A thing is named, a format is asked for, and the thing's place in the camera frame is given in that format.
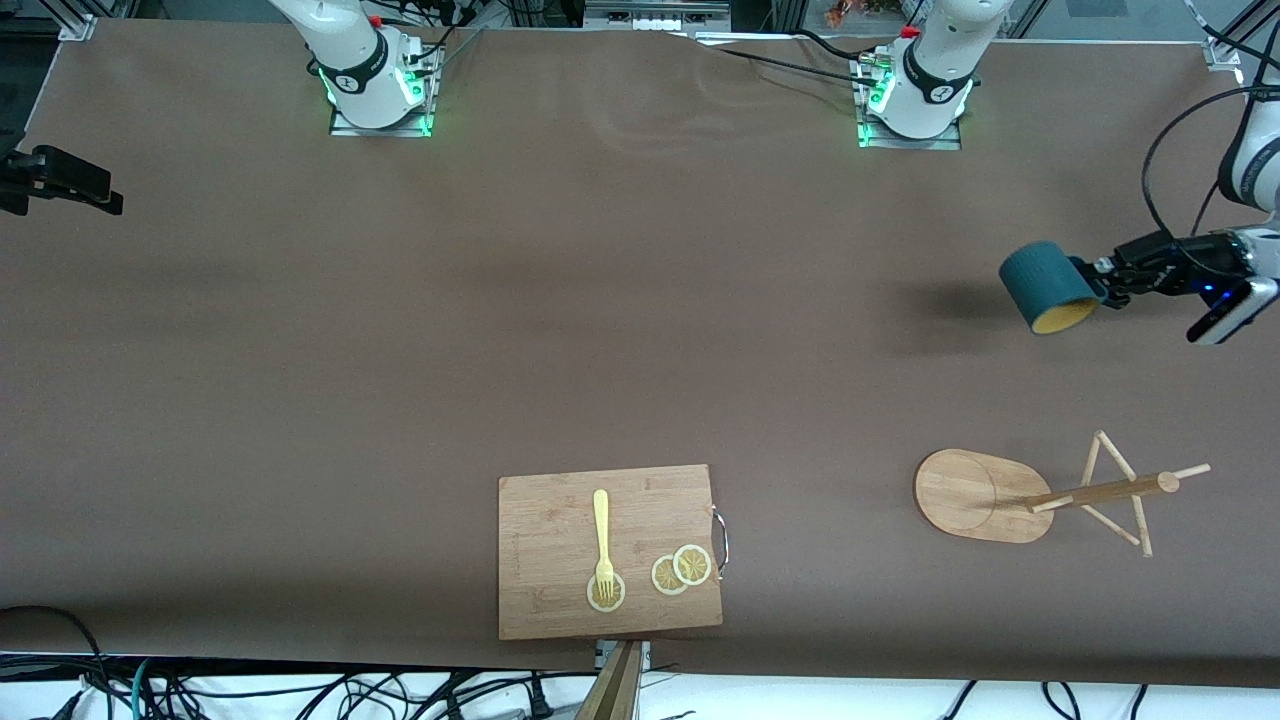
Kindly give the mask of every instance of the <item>wooden peg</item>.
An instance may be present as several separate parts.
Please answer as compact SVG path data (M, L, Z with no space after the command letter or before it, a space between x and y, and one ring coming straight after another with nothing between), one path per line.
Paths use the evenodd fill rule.
M575 720L631 720L644 665L644 643L620 642L591 683Z
M1093 482L1093 468L1098 464L1098 446L1102 442L1098 439L1097 433L1093 434L1093 442L1089 443L1089 457L1084 461L1084 474L1080 475L1080 487L1085 487Z
M1121 538L1124 538L1124 541L1128 542L1129 544L1138 546L1138 544L1142 543L1142 541L1139 541L1138 538L1133 537L1133 534L1129 533L1129 530L1126 530L1126 529L1121 528L1120 525L1115 524L1111 520L1111 518L1107 518L1106 515L1098 512L1092 506L1089 506L1089 505L1082 505L1080 510L1084 510L1085 512L1088 512L1089 515L1092 515L1097 521L1100 521L1103 525L1111 528L1111 532L1114 532L1115 534L1117 534Z
M1120 471L1124 473L1124 477L1129 478L1130 480L1138 479L1138 474L1133 471L1133 466L1129 465L1129 461L1124 459L1124 455L1120 455L1120 451L1116 448L1115 443L1111 442L1111 438L1107 437L1107 433L1098 430L1093 433L1093 437L1098 438L1098 442L1102 443L1102 447L1107 448L1107 455L1110 455L1111 459L1116 461L1116 465L1120 466Z
M1133 482L1116 480L1114 483L1103 483L1101 486L1079 487L1066 492L1038 495L1036 497L1028 497L1024 503L1032 512L1043 512L1044 510L1055 507L1079 507L1082 505L1098 505L1101 502L1111 502L1115 500L1124 500L1126 497L1178 492L1178 487L1179 480L1175 474L1157 473L1155 475L1135 478Z
M1210 469L1211 468L1208 466L1208 464L1201 464L1201 465L1196 465L1194 468L1184 468L1181 470L1174 470L1172 474L1174 474L1175 478L1178 478L1179 480L1181 480L1184 478L1190 478L1190 477L1194 477L1194 475L1203 475L1204 473L1208 473Z
M1142 541L1142 556L1151 557L1151 530L1147 529L1147 512L1142 509L1140 497L1137 495L1130 497L1133 498L1133 516L1138 520L1138 539Z

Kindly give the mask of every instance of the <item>black cable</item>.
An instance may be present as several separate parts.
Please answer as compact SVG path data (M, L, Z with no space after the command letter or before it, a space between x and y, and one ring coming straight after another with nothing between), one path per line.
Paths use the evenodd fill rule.
M923 9L924 9L924 0L916 0L916 3L915 3L915 10L911 12L910 19L906 20L908 27L914 27L915 18L919 17L920 10L923 10Z
M372 697L372 694L375 692L378 692L379 689L381 689L383 685L387 685L392 680L394 680L397 675L398 675L398 673L392 673L392 674L387 675L387 678L384 678L379 683L367 687L367 689L365 689L365 692L362 694L360 694L358 697L355 696L355 694L352 694L352 692L351 692L351 683L344 683L344 687L347 688L347 696L343 698L343 702L348 703L348 705L347 705L347 711L346 712L342 712L340 711L340 706L339 706L338 720L348 720L351 717L351 712L353 710L356 710L356 706L358 706L361 702L364 702L366 700L369 700L371 702L376 702L376 703L381 705L383 707L385 707L388 710L388 712L392 714L392 720L396 720L396 711L392 708L392 706L389 706L385 702L383 702L383 701ZM364 685L362 683L356 683L356 687L362 687L362 685Z
M1204 201L1201 202L1201 209L1196 211L1196 222L1192 223L1192 232L1188 237L1194 237L1196 232L1199 231L1199 223L1204 219L1204 211L1208 210L1208 204L1213 200L1215 192L1217 192L1217 181L1213 181L1213 184L1208 186L1208 192L1204 193Z
M430 58L436 50L444 47L444 42L449 40L449 36L453 35L453 31L456 29L458 29L458 26L449 26L449 28L444 31L444 35L440 36L440 40L435 41L435 45L431 45L430 47L419 53L417 55L410 55L408 61L416 63L422 58Z
M1275 92L1277 88L1267 85L1251 85L1247 87L1233 87L1231 90L1224 90L1222 92L1210 95L1208 97L1179 113L1176 118L1170 120L1170 123L1156 135L1156 140L1151 142L1151 146L1147 149L1147 156L1142 161L1142 201L1147 204L1147 211L1151 214L1151 219L1156 222L1156 227L1158 227L1165 234L1175 237L1172 231L1169 229L1169 224L1166 224L1164 218L1160 217L1160 211L1156 209L1156 201L1151 196L1151 164L1156 158L1156 150L1160 149L1160 143L1164 142L1165 137L1167 137L1169 133L1172 132L1172 129L1183 120L1189 118L1196 111L1212 105L1213 102L1226 100L1228 97L1236 95L1245 95L1249 92Z
M360 703L365 702L366 700L369 702L372 702L374 705L381 706L384 710L387 710L387 714L390 715L390 719L396 720L396 708L388 705L387 701L372 697L374 689L392 682L392 678L394 678L394 675L388 676L385 680L383 680L381 683L379 683L378 685L375 685L374 688L366 691L364 694L360 696L352 694L349 689L351 685L348 684L347 694L342 698L342 702L338 705L338 720L349 720L351 714L356 710L356 707Z
M549 10L552 8L550 5L544 4L541 10L525 10L525 9L521 9L521 8L516 8L516 6L508 5L507 0L497 0L497 1L503 8L511 10L512 14L529 15L531 18L538 17L538 15L543 15L543 14L547 13L547 10Z
M388 10L396 10L397 13L401 14L401 17L406 17L406 13L413 12L413 13L417 13L424 20L430 20L431 19L431 17L428 15L426 12L422 10L421 8L419 8L417 5L413 5L412 9L411 9L410 8L410 3L392 4L392 3L388 3L387 0L365 0L365 1L366 3L372 3L374 5L378 5L379 8L387 8Z
M329 694L333 691L338 689L339 685L344 685L347 683L347 680L349 680L349 679L352 679L355 676L356 676L355 673L349 673L349 674L342 675L337 680L329 683L324 688L321 688L321 691L319 693L316 693L316 696L312 697L310 701L307 701L307 703L302 707L302 710L298 711L298 714L294 717L294 720L307 720L308 717L311 717L311 715L316 711L316 708L320 707L320 703L324 702L324 698L329 697Z
M808 37L809 40L817 42L818 47L822 47L823 50L826 50L827 53L831 53L832 55L835 55L837 58L844 58L845 60L856 60L858 56L861 53L865 53L865 50L863 50L861 53L846 53L846 51L841 50L840 47L836 47L835 45L827 42L826 40L823 40L822 36L818 35L817 32L813 32L810 29L805 29L803 27L797 27L797 28L795 28L792 31L788 31L787 35L801 35L804 37Z
M956 715L960 714L960 708L964 707L964 701L969 698L969 693L973 692L973 687L978 684L978 680L969 680L964 684L964 689L956 696L955 702L951 703L951 710L942 716L942 720L956 720Z
M594 678L596 675L599 675L599 673L541 673L539 674L539 679L549 680L554 678ZM527 683L529 680L530 678L506 678L506 679L489 680L488 683L481 683L472 688L463 688L458 694L461 696L462 693L466 693L466 697L458 697L458 707L462 707L463 705L471 701L480 700L486 694L493 694L498 691L504 691L513 685L525 685L525 683ZM445 716L447 712L436 715L433 720L442 720Z
M228 698L236 700L236 698L250 698L250 697L271 697L271 696L278 696L278 694L308 693L308 692L315 692L315 691L323 691L326 687L329 687L329 685L328 684L324 684L324 685L307 685L305 688L282 688L282 689L278 689L278 691L256 691L256 692L246 692L246 693L214 693L214 692L192 691L192 689L186 689L184 692L187 694L189 694L189 696L209 697L209 698L218 698L218 700L228 700Z
M1133 705L1129 706L1129 720L1138 720L1138 708L1142 707L1142 700L1147 697L1147 683L1138 685L1138 694L1133 696Z
M413 711L413 715L408 716L408 720L419 720L420 717L426 715L426 711L430 710L431 706L444 700L444 697L452 693L453 691L458 689L458 685L466 683L467 680L475 678L480 673L476 670L463 670L458 673L451 673L449 679L444 680L444 683L439 688L435 688L435 692L426 696L426 700L422 701L422 705L420 705L416 711Z
M104 685L110 684L111 676L106 674L106 664L102 662L102 648L99 647L97 638L95 638L93 633L90 632L88 625L86 625L83 620L77 618L74 612L63 610L61 607L52 607L49 605L13 605L10 607L0 609L0 616L12 615L14 612L44 612L47 615L56 615L58 618L67 620L72 625L76 625L76 629L79 630L79 634L84 637L84 642L88 643L88 648L93 651L93 660L97 664L97 671L101 675L102 684ZM115 717L115 703L111 701L110 697L106 698L106 717L108 720L113 720Z
M1080 720L1080 706L1075 702L1075 693L1071 692L1071 685L1066 683L1059 683L1059 684L1062 685L1064 691L1066 691L1066 700L1071 701L1071 715L1068 715L1065 710L1062 710L1061 707L1059 707L1056 702L1053 702L1053 696L1051 696L1048 692L1048 683L1041 683L1041 693L1044 694L1044 702L1047 702L1048 706L1053 708L1053 712L1057 712L1060 716L1062 716L1062 720Z
M833 73L831 70L823 70L823 69L818 69L818 68L810 68L809 65L797 65L795 63L787 63L786 60L774 60L773 58L764 58L763 55L753 55L750 53L741 53L739 50L730 50L727 47L719 47L719 46L717 46L716 50L719 50L721 53L727 53L727 54L733 55L736 58L746 58L748 60L759 60L762 63L768 63L771 65L778 65L780 68L788 68L788 69L792 69L792 70L800 70L803 73L810 73L810 74L822 76L822 77L831 77L831 78L836 78L836 79L842 79L845 82L852 82L852 83L856 83L856 85L865 85L865 86L873 86L873 85L876 85L876 81L873 81L872 78L854 77L854 76L844 74L844 73Z

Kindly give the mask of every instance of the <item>cutting board handle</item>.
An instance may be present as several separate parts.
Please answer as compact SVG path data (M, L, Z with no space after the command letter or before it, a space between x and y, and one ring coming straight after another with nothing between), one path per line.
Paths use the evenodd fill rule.
M721 527L721 557L723 557L723 560L719 561L719 565L716 566L716 579L723 580L724 566L728 565L728 523L724 521L724 516L721 515L716 503L712 503L712 518L714 518L716 523Z

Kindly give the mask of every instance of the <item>power cable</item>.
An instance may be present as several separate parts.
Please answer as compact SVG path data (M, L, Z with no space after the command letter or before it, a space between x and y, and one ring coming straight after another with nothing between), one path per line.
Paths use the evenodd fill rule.
M1133 696L1133 705L1129 706L1129 720L1138 720L1138 708L1142 707L1143 698L1147 697L1147 683L1138 685L1138 694Z
M0 618L20 612L44 612L46 615L55 615L74 625L76 629L79 630L79 634L84 638L84 642L88 643L88 648L93 652L93 661L97 665L97 671L102 684L108 687L110 685L111 676L106 674L106 664L102 662L102 648L99 647L97 638L93 637L93 633L88 630L84 621L77 618L76 614L63 610L61 607L52 607L49 605L14 605L0 609ZM110 697L106 700L106 717L108 720L114 720L115 717L115 703L111 702Z
M942 720L956 720L956 715L960 714L960 708L964 707L964 701L969 700L969 693L973 692L973 687L978 684L978 680L969 680L964 684L960 694L956 696L955 702L951 703L951 710L942 716Z
M1080 720L1080 706L1075 702L1075 693L1071 692L1071 685L1066 683L1057 684L1062 685L1062 689L1066 692L1066 700L1071 702L1071 715L1068 715L1065 710L1053 702L1053 696L1050 694L1050 683L1041 683L1041 693L1044 696L1044 702L1047 702L1048 706L1053 708L1053 712L1057 712L1062 720Z
M860 78L860 77L854 77L851 74L845 74L845 73L833 73L831 70L823 70L823 69L819 69L819 68L810 68L809 65L797 65L795 63L787 63L786 60L777 60L777 59L773 59L773 58L765 58L763 55L753 55L751 53L742 53L740 50L730 50L727 47L719 47L719 46L717 46L716 50L719 50L721 53L726 53L728 55L733 55L736 58L746 58L748 60L756 60L756 61L760 61L760 63L767 63L769 65L777 65L780 68L787 68L787 69L799 70L799 72L803 72L803 73L809 73L809 74L815 74L815 76L822 76L822 77L829 77L829 78L836 78L836 79L842 79L845 82L852 82L855 85L865 85L865 86L873 86L873 85L876 85L876 81L873 81L872 78Z

